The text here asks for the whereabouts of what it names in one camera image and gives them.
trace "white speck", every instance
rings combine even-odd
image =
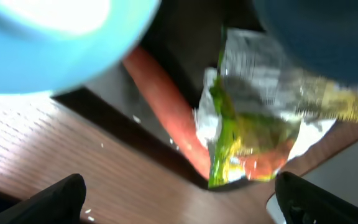
[[[132,117],[134,118],[134,121],[135,121],[136,123],[140,124],[140,119],[139,119],[137,116],[132,115]]]

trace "orange carrot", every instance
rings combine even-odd
[[[123,62],[183,155],[205,179],[209,179],[211,161],[208,150],[196,137],[193,111],[166,71],[141,47],[135,48]]]

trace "food wrapper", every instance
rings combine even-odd
[[[270,180],[336,119],[358,122],[358,85],[295,66],[270,37],[227,30],[218,70],[208,68],[197,137],[212,156],[209,186]]]

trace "wooden table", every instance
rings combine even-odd
[[[356,140],[358,124],[339,123],[285,169],[304,174]],[[0,96],[0,192],[24,200],[72,173],[96,223],[272,222],[272,182],[209,192],[47,97]]]

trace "wooden surface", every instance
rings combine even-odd
[[[357,139],[358,124],[338,124],[286,170],[305,173]],[[272,222],[271,182],[208,192],[46,97],[0,96],[0,191],[26,199],[72,173],[96,223]]]

